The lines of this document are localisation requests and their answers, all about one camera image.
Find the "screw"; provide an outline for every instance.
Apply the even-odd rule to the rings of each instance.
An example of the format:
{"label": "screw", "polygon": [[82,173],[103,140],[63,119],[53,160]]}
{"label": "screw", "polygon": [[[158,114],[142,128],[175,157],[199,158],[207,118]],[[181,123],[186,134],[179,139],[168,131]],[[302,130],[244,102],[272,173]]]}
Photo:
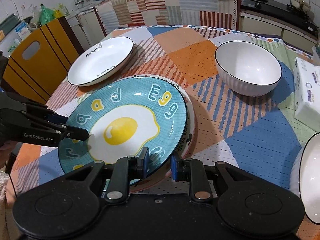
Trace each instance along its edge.
{"label": "screw", "polygon": [[195,194],[195,197],[197,199],[207,199],[209,198],[211,195],[209,192],[206,192],[206,191],[198,191],[196,194]]}
{"label": "screw", "polygon": [[123,196],[123,194],[120,191],[110,191],[107,194],[107,198],[112,199],[112,200],[122,198],[122,196]]}

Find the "fried egg illustration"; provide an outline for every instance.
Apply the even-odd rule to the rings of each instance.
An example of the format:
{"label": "fried egg illustration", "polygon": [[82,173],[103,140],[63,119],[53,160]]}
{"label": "fried egg illustration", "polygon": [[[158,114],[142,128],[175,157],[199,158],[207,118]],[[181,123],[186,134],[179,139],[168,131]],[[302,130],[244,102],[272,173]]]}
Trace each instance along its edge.
{"label": "fried egg illustration", "polygon": [[160,132],[153,111],[141,105],[119,106],[102,116],[92,127],[88,150],[95,160],[116,163],[136,155]]}

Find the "round table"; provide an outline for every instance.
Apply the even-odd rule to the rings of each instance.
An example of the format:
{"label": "round table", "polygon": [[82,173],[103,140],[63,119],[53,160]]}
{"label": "round table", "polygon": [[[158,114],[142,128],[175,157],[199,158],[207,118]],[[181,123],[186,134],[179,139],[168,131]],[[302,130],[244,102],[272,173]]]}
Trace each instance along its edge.
{"label": "round table", "polygon": [[[119,78],[135,74],[156,74],[178,83],[189,94],[196,115],[196,132],[187,157],[206,165],[225,161],[286,189],[301,145],[315,131],[293,117],[296,57],[311,56],[289,47],[278,38],[215,27],[167,25],[116,29],[105,39],[125,36],[135,44],[128,65],[103,83],[91,87],[70,85],[64,80],[47,105],[58,114],[70,115],[93,91]],[[268,95],[241,96],[219,78],[215,67],[216,48],[232,40],[258,44],[279,60],[283,76]],[[56,148],[24,144],[12,169],[18,193],[25,192],[63,174]],[[145,193],[181,193],[187,183],[167,178]],[[12,186],[7,199],[13,203]],[[300,238],[319,235],[319,227],[303,222]]]}

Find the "faucet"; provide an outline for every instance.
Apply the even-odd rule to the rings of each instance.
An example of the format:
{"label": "faucet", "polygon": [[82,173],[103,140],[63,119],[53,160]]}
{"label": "faucet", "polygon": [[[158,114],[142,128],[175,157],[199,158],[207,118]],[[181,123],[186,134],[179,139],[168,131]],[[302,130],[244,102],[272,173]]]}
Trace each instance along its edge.
{"label": "faucet", "polygon": [[78,6],[79,4],[83,4],[83,3],[84,3],[84,0],[81,0],[81,1],[77,0],[75,5]]}

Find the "tablecloth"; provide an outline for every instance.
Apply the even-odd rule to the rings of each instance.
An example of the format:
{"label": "tablecloth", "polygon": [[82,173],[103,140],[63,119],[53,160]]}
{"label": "tablecloth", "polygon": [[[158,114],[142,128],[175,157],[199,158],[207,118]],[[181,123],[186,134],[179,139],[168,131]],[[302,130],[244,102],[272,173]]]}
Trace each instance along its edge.
{"label": "tablecloth", "polygon": [[[128,65],[115,76],[92,87],[78,88],[64,80],[47,105],[59,114],[70,114],[96,89],[134,74],[158,74],[177,82],[189,94],[195,115],[196,132],[187,155],[206,165],[226,161],[232,165],[289,188],[290,172],[296,155],[315,131],[293,117],[296,57],[311,56],[289,47],[278,38],[264,38],[230,29],[201,26],[155,26],[114,30],[109,36],[125,36],[134,41]],[[214,52],[226,41],[258,44],[279,60],[283,76],[276,88],[262,97],[238,95],[217,73]],[[18,194],[63,174],[56,148],[24,144],[12,169]],[[145,193],[188,191],[188,183],[170,177]],[[13,203],[12,186],[7,199]],[[306,221],[301,239],[317,239],[320,228]]]}
{"label": "tablecloth", "polygon": [[107,0],[95,12],[105,36],[119,26],[204,25],[236,30],[240,0]]}

